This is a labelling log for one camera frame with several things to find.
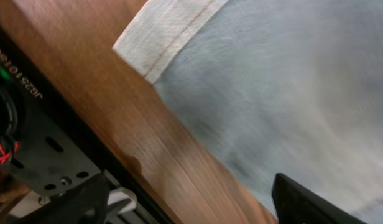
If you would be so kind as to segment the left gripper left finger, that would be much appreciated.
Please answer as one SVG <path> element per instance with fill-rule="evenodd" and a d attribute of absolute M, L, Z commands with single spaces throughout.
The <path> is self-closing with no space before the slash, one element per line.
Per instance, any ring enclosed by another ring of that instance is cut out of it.
<path fill-rule="evenodd" d="M 97 174 L 16 224 L 103 224 L 109 197 L 107 178 Z"/>

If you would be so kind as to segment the light blue denim shorts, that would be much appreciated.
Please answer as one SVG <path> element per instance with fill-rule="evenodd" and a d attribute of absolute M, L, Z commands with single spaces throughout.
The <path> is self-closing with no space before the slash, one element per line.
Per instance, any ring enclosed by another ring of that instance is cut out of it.
<path fill-rule="evenodd" d="M 383 0 L 148 1 L 113 49 L 268 210 L 283 173 L 383 223 Z"/>

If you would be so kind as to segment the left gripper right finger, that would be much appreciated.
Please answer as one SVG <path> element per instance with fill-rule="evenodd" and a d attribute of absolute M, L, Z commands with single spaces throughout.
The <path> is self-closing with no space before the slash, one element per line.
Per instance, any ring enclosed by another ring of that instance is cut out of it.
<path fill-rule="evenodd" d="M 285 174 L 275 175 L 272 200 L 279 224 L 364 224 Z"/>

